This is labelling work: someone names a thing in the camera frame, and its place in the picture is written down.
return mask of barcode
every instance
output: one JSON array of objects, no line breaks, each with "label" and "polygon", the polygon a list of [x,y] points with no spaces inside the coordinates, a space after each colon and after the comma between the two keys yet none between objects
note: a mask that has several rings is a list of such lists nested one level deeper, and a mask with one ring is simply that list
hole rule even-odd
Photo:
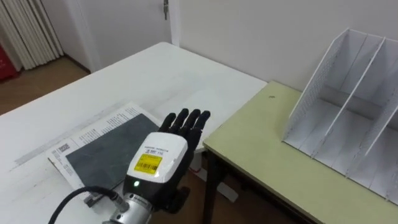
[{"label": "barcode", "polygon": [[67,149],[70,149],[68,144],[64,144],[63,146],[59,147],[58,150],[60,152],[65,152]]},{"label": "barcode", "polygon": [[137,167],[141,167],[141,168],[144,168],[144,169],[157,170],[157,166],[150,165],[150,164],[145,164],[143,162],[138,163]]}]

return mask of red object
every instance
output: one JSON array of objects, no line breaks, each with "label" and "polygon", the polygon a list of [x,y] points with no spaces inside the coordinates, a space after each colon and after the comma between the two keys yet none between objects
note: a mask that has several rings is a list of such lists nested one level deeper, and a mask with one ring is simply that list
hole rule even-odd
[{"label": "red object", "polygon": [[6,52],[0,46],[0,79],[17,75],[17,70],[12,65]]}]

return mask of black cable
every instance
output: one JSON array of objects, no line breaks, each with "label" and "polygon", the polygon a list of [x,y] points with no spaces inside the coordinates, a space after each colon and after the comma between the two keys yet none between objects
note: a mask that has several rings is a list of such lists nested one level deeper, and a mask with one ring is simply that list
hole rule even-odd
[{"label": "black cable", "polygon": [[109,199],[111,199],[111,200],[115,200],[119,196],[118,193],[116,193],[115,191],[106,189],[104,187],[98,187],[98,186],[82,187],[80,189],[73,191],[72,193],[70,193],[67,197],[65,197],[62,200],[60,205],[58,205],[57,209],[55,209],[54,213],[52,214],[49,224],[54,224],[55,221],[57,220],[57,217],[59,216],[59,214],[61,213],[63,208],[67,205],[67,203],[72,198],[76,197],[77,195],[79,195],[83,192],[94,192],[97,194],[105,195],[105,196],[109,197]]}]

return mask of barcode sticker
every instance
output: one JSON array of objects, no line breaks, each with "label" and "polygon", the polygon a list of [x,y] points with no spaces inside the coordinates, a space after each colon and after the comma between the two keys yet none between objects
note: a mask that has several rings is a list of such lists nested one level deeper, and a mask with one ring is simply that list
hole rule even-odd
[{"label": "barcode sticker", "polygon": [[58,148],[58,150],[59,150],[60,152],[65,152],[65,151],[68,150],[68,149],[70,149],[70,147],[69,147],[68,144],[64,144],[64,145],[62,145],[61,147]]},{"label": "barcode sticker", "polygon": [[161,161],[162,158],[160,156],[143,154],[139,158],[134,170],[145,172],[147,174],[155,174]]}]

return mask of black robotic finger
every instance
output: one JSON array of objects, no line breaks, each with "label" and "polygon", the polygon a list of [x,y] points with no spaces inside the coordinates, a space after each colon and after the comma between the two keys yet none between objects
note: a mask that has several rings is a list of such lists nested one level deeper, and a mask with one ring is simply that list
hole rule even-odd
[{"label": "black robotic finger", "polygon": [[205,127],[206,121],[210,117],[210,111],[204,111],[198,118],[193,128],[197,128],[199,130],[203,130]]},{"label": "black robotic finger", "polygon": [[178,135],[182,136],[182,137],[187,137],[187,134],[189,133],[189,130],[191,130],[191,128],[193,127],[193,125],[195,124],[195,121],[197,120],[197,118],[200,115],[200,110],[195,109],[192,111],[192,113],[190,113],[187,121],[185,122],[184,126],[182,126],[182,128],[180,128],[180,130],[178,131]]},{"label": "black robotic finger", "polygon": [[200,115],[200,110],[194,109],[192,113],[189,114],[187,121],[185,122],[183,127],[186,127],[188,129],[193,128],[193,125],[195,124],[199,115]]},{"label": "black robotic finger", "polygon": [[188,142],[188,149],[195,150],[198,147],[201,137],[201,131],[205,127],[207,120],[210,117],[209,111],[204,111],[197,119],[194,127],[189,130],[188,136],[185,138]]},{"label": "black robotic finger", "polygon": [[179,129],[182,127],[184,124],[185,118],[187,118],[189,114],[189,110],[184,108],[181,110],[181,112],[178,114],[177,118],[174,121],[173,126],[169,129],[169,132],[172,134],[177,134]]},{"label": "black robotic finger", "polygon": [[175,119],[175,113],[170,113],[169,115],[167,115],[162,125],[160,126],[158,132],[167,132],[169,130],[169,127],[172,125],[174,119]]}]

